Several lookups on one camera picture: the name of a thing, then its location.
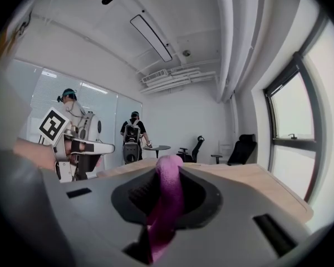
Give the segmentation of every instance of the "table top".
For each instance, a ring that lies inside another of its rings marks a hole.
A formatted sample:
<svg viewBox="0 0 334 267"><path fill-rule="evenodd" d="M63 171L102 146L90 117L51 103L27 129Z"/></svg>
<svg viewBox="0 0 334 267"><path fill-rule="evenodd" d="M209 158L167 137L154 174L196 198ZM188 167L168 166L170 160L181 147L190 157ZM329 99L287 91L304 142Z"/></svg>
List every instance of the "table top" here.
<svg viewBox="0 0 334 267"><path fill-rule="evenodd" d="M170 149L170 148L171 148L171 147L168 146L168 145L160 145L160 146L158 146L158 147L153 147L152 149L149 148L149 147L147 147L147 146L145 146L145 147L144 147L144 150L167 150L167 149Z"/></svg>
<svg viewBox="0 0 334 267"><path fill-rule="evenodd" d="M114 169L98 172L98 177L110 177L146 167L154 167L157 159L147 158ZM227 166L184 163L184 167L201 170L217 176L247 184L261 192L294 218L306 223L313 216L312 208L284 183L257 164Z"/></svg>

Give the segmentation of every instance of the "office chair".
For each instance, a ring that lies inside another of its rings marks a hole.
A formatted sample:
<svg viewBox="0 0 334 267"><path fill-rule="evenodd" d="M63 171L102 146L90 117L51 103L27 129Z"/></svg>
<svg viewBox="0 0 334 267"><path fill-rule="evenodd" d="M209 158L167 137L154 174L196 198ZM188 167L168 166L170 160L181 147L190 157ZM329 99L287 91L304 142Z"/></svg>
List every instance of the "office chair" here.
<svg viewBox="0 0 334 267"><path fill-rule="evenodd" d="M197 155L199 152L199 149L204 141L204 137L203 136L198 136L198 143L195 146L194 150L191 152L191 155L188 154L187 150L188 149L184 149L182 147L180 147L179 149L182 149L183 151L178 151L178 156L182 158L183 162L197 162Z"/></svg>
<svg viewBox="0 0 334 267"><path fill-rule="evenodd" d="M257 144L257 142L253 141L253 138L254 135L240 135L239 140L235 144L233 153L228 160L229 166L244 165L246 163ZM211 155L211 157L215 157L217 164L219 164L219 158L221 158L222 155Z"/></svg>

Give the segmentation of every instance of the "person in black shirt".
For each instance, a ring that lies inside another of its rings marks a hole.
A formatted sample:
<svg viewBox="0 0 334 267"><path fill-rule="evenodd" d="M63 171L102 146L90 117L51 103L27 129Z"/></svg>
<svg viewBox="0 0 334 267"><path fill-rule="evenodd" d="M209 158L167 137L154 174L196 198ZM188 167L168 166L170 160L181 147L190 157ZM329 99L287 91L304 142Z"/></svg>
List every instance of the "person in black shirt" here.
<svg viewBox="0 0 334 267"><path fill-rule="evenodd" d="M131 119L130 119L130 122L131 123L134 123L136 120L139 120L140 119L140 115L138 112L132 112L131 113ZM122 125L121 127L121 130L120 130L120 134L123 136L124 133L125 133L125 126L128 124L128 122L124 122L124 124ZM147 146L149 147L152 147L150 141L149 141L149 137L146 133L146 129L145 129L145 126L143 124L143 122L139 121L137 123L137 126L140 128L140 133L144 136L145 140L146 140L146 143L147 143ZM139 156L139 160L142 160L143 159L143 150L141 148L141 143L140 143L140 140L138 140L137 144L139 145L139 148L140 148L140 156Z"/></svg>

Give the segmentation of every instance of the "purple towel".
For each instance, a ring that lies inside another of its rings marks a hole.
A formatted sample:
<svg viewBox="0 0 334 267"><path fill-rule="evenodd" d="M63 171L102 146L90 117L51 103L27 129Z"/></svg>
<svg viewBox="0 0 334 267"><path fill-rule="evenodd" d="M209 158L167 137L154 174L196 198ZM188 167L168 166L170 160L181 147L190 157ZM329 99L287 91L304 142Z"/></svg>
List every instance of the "purple towel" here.
<svg viewBox="0 0 334 267"><path fill-rule="evenodd" d="M177 155L163 156L156 164L161 196L148 217L152 262L163 254L174 236L175 221L183 214L184 198L178 169L182 165Z"/></svg>

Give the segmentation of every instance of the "black window frame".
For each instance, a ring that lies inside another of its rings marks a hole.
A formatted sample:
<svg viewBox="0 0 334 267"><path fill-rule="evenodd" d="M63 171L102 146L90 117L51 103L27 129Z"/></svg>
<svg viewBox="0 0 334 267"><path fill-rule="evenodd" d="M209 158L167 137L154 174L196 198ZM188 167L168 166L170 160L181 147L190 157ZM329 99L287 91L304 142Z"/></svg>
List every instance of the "black window frame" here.
<svg viewBox="0 0 334 267"><path fill-rule="evenodd" d="M311 110L313 115L313 126L314 126L313 140L276 138L276 118L271 97L275 95L279 90L281 90L290 80L292 80L297 75L297 73L301 74L301 78L303 79L304 85L307 90L308 98L311 104ZM311 181L308 190L306 192L306 195L304 197L304 200L306 202L309 202L319 176L320 163L322 157L323 130L322 130L320 103L317 98L315 86L313 84L310 74L308 73L302 61L302 56L299 52L295 52L293 54L290 63L276 77L276 79L273 80L273 82L266 89L263 90L263 92L266 98L267 110L271 127L271 153L268 166L269 171L273 166L275 145L292 147L301 150L314 151L316 153Z"/></svg>

